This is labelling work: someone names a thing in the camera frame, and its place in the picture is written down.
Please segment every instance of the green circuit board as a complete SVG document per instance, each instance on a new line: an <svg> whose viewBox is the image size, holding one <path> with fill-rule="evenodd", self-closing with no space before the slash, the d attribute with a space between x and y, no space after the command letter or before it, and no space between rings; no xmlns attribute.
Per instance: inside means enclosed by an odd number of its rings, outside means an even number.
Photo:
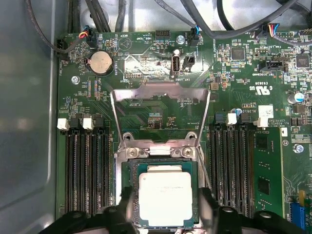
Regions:
<svg viewBox="0 0 312 234"><path fill-rule="evenodd" d="M280 36L283 34L308 37L297 32L280 33ZM176 42L179 35L186 39L182 45ZM92 210L115 203L113 152L118 148L118 134L110 92L135 89L147 82L178 82L186 88L211 90L201 145L207 170L214 176L211 180L216 184L215 192L220 194L216 196L218 201L233 205L246 215L269 210L291 220L290 203L298 200L298 191L312 193L311 48L288 46L272 38L256 38L253 32L228 40L211 39L201 33L198 45L191 47L189 36L190 32L170 32L165 39L157 39L155 32L97 34L97 49L91 49L84 41L69 53L69 60L59 61L58 118L70 122L73 118L81 121L83 115L92 115L105 122L102 137L96 136L97 140L93 141L97 142L92 151L97 152L97 160L88 162L97 169L88 171L87 168L78 176L88 183L88 175L94 178L104 173L97 163L106 163L106 176L93 185L98 190L105 185L106 201L94 193L98 205ZM76 37L69 34L63 40L70 44ZM171 58L176 49L180 51L181 70L173 77ZM85 65L85 58L97 50L106 51L114 60L113 71L105 77L96 76ZM183 63L190 57L195 63L191 69L185 69ZM282 69L266 67L267 62L273 60L283 61ZM71 82L73 76L80 78L79 84ZM305 98L299 104L290 104L288 97L296 92L303 93ZM229 128L225 125L227 113L236 109L242 111L237 117L238 124ZM171 100L161 95L117 104L122 132L131 132L135 139L155 142L184 138L189 131L196 131L203 111L204 105L198 100ZM259 117L269 118L268 128L253 125ZM78 205L69 207L65 187L71 182L66 182L65 164L69 154L66 148L71 143L65 140L67 137L64 132L58 135L57 217L68 210L90 206L84 203L89 195L83 195L86 190L80 188L82 182L79 182L70 193L76 196L72 202ZM295 153L295 144L302 145L304 151ZM236 168L231 169L235 155L240 155L242 161L239 159ZM228 170L222 169L225 164ZM238 187L226 182L217 188L218 181L231 181L232 174L238 177ZM233 195L237 189L243 191L238 197ZM77 201L76 193L84 197L82 201ZM236 204L247 202L249 207L237 207L234 200Z"/></svg>

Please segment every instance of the label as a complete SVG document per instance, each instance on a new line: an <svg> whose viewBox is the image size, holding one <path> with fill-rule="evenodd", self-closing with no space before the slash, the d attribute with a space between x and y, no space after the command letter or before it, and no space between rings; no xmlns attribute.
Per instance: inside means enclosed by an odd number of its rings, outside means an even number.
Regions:
<svg viewBox="0 0 312 234"><path fill-rule="evenodd" d="M292 134L292 143L312 143L311 134Z"/></svg>
<svg viewBox="0 0 312 234"><path fill-rule="evenodd" d="M273 106L258 106L259 117L274 118Z"/></svg>

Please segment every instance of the silver metal frame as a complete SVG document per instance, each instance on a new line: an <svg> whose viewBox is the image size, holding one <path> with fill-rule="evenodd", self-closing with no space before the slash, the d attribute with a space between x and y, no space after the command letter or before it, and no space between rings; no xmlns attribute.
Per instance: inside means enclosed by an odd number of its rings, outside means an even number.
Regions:
<svg viewBox="0 0 312 234"><path fill-rule="evenodd" d="M200 147L200 138L204 128L209 101L210 90L203 88L183 88L178 83L145 83L139 88L117 89L111 92L111 102L118 130L119 148L114 153L116 159L116 203L121 197L121 164L129 159L148 158L153 155L168 155L171 158L190 158L198 162L198 185L204 187L210 182L204 164L204 153ZM198 132L189 132L184 139L170 139L165 143L155 143L150 139L135 140L131 133L121 134L121 126L116 112L116 102L126 99L149 99L155 95L168 95L171 99L196 98L205 101L205 109L199 122Z"/></svg>

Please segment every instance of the mounting screw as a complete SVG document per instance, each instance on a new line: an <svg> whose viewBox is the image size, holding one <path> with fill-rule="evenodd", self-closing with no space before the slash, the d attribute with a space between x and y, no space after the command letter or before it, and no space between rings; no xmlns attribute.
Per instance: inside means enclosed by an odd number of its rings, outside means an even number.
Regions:
<svg viewBox="0 0 312 234"><path fill-rule="evenodd" d="M270 214L265 213L265 212L260 213L260 216L264 217L264 218L271 218L272 217Z"/></svg>
<svg viewBox="0 0 312 234"><path fill-rule="evenodd" d="M137 157L137 149L136 148L130 148L127 153L128 153L129 157Z"/></svg>
<svg viewBox="0 0 312 234"><path fill-rule="evenodd" d="M183 149L182 154L185 157L192 157L193 156L193 150L190 147L186 147Z"/></svg>
<svg viewBox="0 0 312 234"><path fill-rule="evenodd" d="M185 37L183 35L179 35L176 37L176 42L179 44L179 45L183 45L185 43Z"/></svg>
<svg viewBox="0 0 312 234"><path fill-rule="evenodd" d="M230 207L223 207L222 210L225 211L225 212L228 212L228 213L232 213L233 212L233 209L230 208Z"/></svg>
<svg viewBox="0 0 312 234"><path fill-rule="evenodd" d="M73 218L80 218L82 216L82 214L80 213L74 213L73 214Z"/></svg>
<svg viewBox="0 0 312 234"><path fill-rule="evenodd" d="M296 153L296 154L299 154L299 153L302 153L304 151L304 147L300 144L295 144L292 148L292 150Z"/></svg>
<svg viewBox="0 0 312 234"><path fill-rule="evenodd" d="M72 77L72 83L73 83L73 84L79 84L79 83L80 83L80 77L78 77L78 76L73 76L73 77Z"/></svg>

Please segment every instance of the motherboard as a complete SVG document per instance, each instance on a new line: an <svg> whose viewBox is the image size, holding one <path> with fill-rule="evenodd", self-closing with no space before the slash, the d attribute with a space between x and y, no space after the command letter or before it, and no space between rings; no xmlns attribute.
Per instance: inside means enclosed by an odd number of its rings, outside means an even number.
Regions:
<svg viewBox="0 0 312 234"><path fill-rule="evenodd" d="M76 38L68 34L58 43L70 45ZM192 227L199 222L197 188L205 186L205 170L220 205L248 217L272 211L312 233L311 57L309 46L289 46L256 32L227 40L194 30L101 33L84 40L58 63L57 217L72 210L95 214L118 202L119 187L133 186L136 225ZM160 83L185 95L155 94L153 85ZM148 98L130 96L112 105L112 92L142 86L150 87ZM201 90L209 90L207 110L203 100L187 96ZM130 156L142 157L117 166L119 135L155 144L191 139L203 116L197 136L204 165L185 157L143 157L144 151L132 148ZM154 181L155 171L168 180L191 176L176 180L187 194L180 205L190 204L181 211L184 222L168 224L143 209L153 188L141 185ZM175 193L166 190L168 197Z"/></svg>

